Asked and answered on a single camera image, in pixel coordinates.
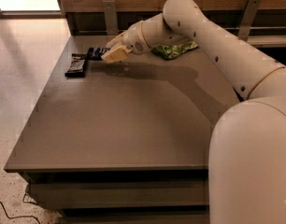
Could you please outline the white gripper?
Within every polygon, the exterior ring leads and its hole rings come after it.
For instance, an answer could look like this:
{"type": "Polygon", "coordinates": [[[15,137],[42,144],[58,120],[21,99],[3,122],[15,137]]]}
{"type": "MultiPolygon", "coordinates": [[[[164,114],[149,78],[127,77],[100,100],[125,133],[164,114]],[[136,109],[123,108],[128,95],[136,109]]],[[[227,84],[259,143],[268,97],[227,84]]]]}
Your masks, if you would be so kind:
{"type": "Polygon", "coordinates": [[[139,21],[107,42],[106,47],[110,50],[102,56],[102,60],[115,63],[126,60],[131,51],[137,55],[149,52],[150,46],[143,36],[142,25],[143,21],[139,21]]]}

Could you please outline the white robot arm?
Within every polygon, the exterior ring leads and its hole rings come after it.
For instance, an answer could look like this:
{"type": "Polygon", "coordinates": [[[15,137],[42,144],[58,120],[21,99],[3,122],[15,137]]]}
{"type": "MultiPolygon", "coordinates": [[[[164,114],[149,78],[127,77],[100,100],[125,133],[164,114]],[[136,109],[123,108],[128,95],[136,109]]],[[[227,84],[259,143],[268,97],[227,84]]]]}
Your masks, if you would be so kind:
{"type": "Polygon", "coordinates": [[[210,224],[286,224],[286,66],[210,21],[194,0],[107,43],[107,63],[190,38],[224,74],[241,103],[215,125],[208,158],[210,224]]]}

